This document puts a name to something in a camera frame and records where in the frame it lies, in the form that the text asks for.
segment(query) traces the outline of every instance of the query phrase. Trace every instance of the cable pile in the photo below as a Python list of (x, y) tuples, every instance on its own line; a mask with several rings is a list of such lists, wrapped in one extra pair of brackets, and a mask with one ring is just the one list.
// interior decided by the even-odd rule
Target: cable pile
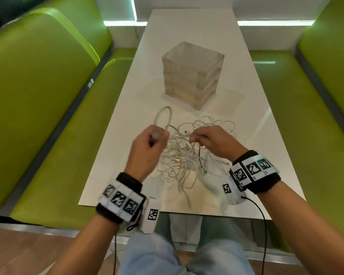
[[(160, 172), (162, 178), (167, 183), (178, 183), (178, 191), (183, 192), (186, 195), (188, 207), (191, 208), (190, 199), (185, 189), (191, 189), (194, 187), (199, 175), (205, 175), (209, 173), (208, 161), (213, 162), (222, 172), (228, 175), (228, 172), (223, 168), (227, 165), (227, 162), (216, 157), (205, 147), (200, 147), (199, 144), (188, 142), (190, 136), (195, 136), (192, 132), (200, 127), (219, 125), (232, 137), (236, 138), (234, 133), (234, 123), (232, 121), (214, 120), (211, 116), (202, 116), (194, 122), (187, 122), (174, 127), (170, 124), (172, 120), (172, 109), (169, 106), (162, 108), (154, 119), (154, 124), (157, 125), (160, 114), (168, 109), (170, 115), (168, 123), (165, 126), (166, 130), (170, 131), (170, 138), (168, 139), (167, 146), (163, 151), (157, 171)], [(229, 129), (225, 129), (223, 126), (232, 126)], [(189, 177), (191, 171), (195, 172), (195, 179), (191, 185), (186, 185), (186, 179)]]

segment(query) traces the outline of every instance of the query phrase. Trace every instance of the wristband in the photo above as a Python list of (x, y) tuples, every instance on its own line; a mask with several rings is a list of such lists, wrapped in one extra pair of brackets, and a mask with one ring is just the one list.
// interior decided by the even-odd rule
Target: wristband
[(96, 211), (112, 222), (135, 221), (146, 197), (140, 194), (142, 184), (126, 173), (112, 180), (98, 200)]
[(281, 178), (278, 169), (266, 158), (249, 150), (233, 162), (229, 174), (239, 191), (257, 194), (271, 189)]

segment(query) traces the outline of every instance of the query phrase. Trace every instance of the tabletop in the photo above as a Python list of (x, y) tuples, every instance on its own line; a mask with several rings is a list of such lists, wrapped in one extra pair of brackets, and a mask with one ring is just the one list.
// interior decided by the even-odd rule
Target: tabletop
[[(164, 93), (162, 56), (183, 41), (225, 55), (216, 94), (200, 111)], [(124, 170), (133, 139), (153, 123), (164, 106), (172, 108), (174, 126), (193, 122), (204, 115), (233, 121), (237, 139), (267, 157), (280, 170), (282, 180), (304, 198), (232, 9), (155, 9), (98, 150), (80, 205), (97, 204), (107, 182)], [(144, 182), (142, 193), (160, 198), (161, 210), (165, 212), (262, 218), (249, 201), (222, 208), (220, 199), (201, 181), (187, 190), (191, 200), (189, 208), (177, 183), (165, 185), (156, 171)], [(256, 195), (247, 191), (247, 196), (271, 219)]]

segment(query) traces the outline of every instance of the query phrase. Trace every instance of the black and white square pattern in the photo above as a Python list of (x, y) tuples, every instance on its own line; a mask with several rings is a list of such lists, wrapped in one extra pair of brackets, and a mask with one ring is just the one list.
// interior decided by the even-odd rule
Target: black and white square pattern
[(108, 185), (107, 188), (105, 189), (105, 191), (103, 192), (103, 195), (106, 198), (109, 198), (110, 195), (112, 194), (112, 192), (114, 191), (115, 187), (113, 187), (112, 185)]
[(223, 184), (223, 190), (224, 190), (224, 193), (228, 194), (228, 193), (232, 193), (230, 187), (229, 187), (229, 184)]
[(126, 200), (126, 196), (122, 194), (120, 191), (117, 191), (116, 194), (111, 199), (111, 202), (118, 207), (121, 207), (124, 201)]
[(247, 179), (247, 176), (245, 174), (245, 172), (242, 169), (239, 169), (237, 171), (234, 171), (234, 175), (236, 176), (236, 178), (238, 179), (238, 181)]
[(129, 213), (130, 215), (134, 215), (135, 210), (138, 208), (138, 203), (133, 201), (132, 199), (128, 199), (124, 205), (123, 210)]
[(257, 163), (259, 163), (260, 167), (263, 170), (271, 168), (271, 165), (269, 164), (269, 162), (266, 161), (265, 158), (257, 160)]
[(248, 165), (246, 165), (247, 170), (250, 172), (251, 175), (254, 175), (258, 172), (261, 172), (260, 167), (257, 165), (256, 162), (252, 162)]
[(156, 220), (158, 215), (158, 209), (151, 209), (149, 212), (148, 220)]

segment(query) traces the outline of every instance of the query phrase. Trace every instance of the forearm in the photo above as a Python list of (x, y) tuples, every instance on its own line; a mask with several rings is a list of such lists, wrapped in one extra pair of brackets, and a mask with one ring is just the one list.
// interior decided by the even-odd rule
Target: forearm
[(119, 225), (96, 214), (48, 275), (98, 274)]
[(280, 181), (257, 195), (312, 274), (344, 274), (344, 235)]

